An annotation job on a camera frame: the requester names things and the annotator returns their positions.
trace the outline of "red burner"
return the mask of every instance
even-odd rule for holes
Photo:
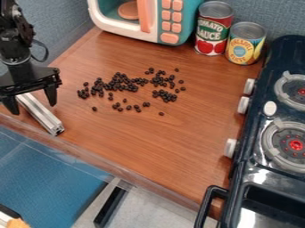
[[[299,140],[292,140],[289,143],[290,147],[296,151],[300,151],[303,149],[303,143]]]
[[[298,90],[298,94],[299,95],[302,95],[302,96],[305,96],[305,88],[301,88]]]

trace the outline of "wooden countertop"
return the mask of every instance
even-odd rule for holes
[[[60,139],[198,204],[209,185],[227,187],[231,161],[223,156],[223,148],[228,137],[238,135],[243,117],[235,114],[237,104],[246,79],[257,77],[260,63],[238,66],[224,56],[198,55],[191,43],[157,45],[93,28],[51,66],[60,68],[63,81],[58,104],[50,108],[66,128]],[[142,113],[119,113],[111,108],[114,102],[108,101],[108,96],[86,101],[77,97],[85,81],[92,83],[97,77],[109,81],[117,71],[151,78],[144,74],[149,67],[185,80],[186,91],[176,102],[152,98],[151,84],[135,94],[114,92],[115,102],[123,98],[128,104],[150,102],[152,106],[142,108]],[[49,107],[42,92],[35,96]],[[0,111],[10,116],[4,107]],[[158,115],[160,111],[165,112],[164,117]],[[25,111],[15,118],[42,128]]]

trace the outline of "microwave button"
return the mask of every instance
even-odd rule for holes
[[[183,8],[183,1],[182,0],[174,0],[173,10],[174,11],[181,11],[182,8]]]
[[[162,18],[164,20],[170,20],[171,12],[170,11],[162,11]]]
[[[173,25],[171,26],[171,31],[172,31],[172,32],[180,33],[181,30],[182,30],[181,24],[173,23]]]
[[[181,22],[182,20],[182,14],[181,12],[173,12],[172,13],[172,18],[171,18],[174,22]]]
[[[171,27],[170,22],[168,22],[168,21],[162,22],[162,29],[163,29],[164,31],[170,31],[170,27]]]
[[[162,0],[162,7],[164,9],[170,9],[171,6],[171,0]]]
[[[176,44],[179,41],[179,36],[176,34],[171,33],[162,33],[161,34],[161,41],[168,44]]]

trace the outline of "can lid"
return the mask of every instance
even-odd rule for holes
[[[239,22],[232,26],[231,33],[244,39],[260,39],[266,36],[266,30],[259,24],[253,22]]]
[[[233,16],[232,7],[229,4],[220,1],[210,1],[201,4],[199,12],[202,17],[211,17],[215,19]]]

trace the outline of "gray floor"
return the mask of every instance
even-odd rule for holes
[[[93,220],[120,180],[115,179],[95,199],[73,228],[95,228]],[[107,228],[193,228],[196,212],[151,192],[132,187],[110,219]],[[208,219],[205,228],[216,227],[216,221]]]

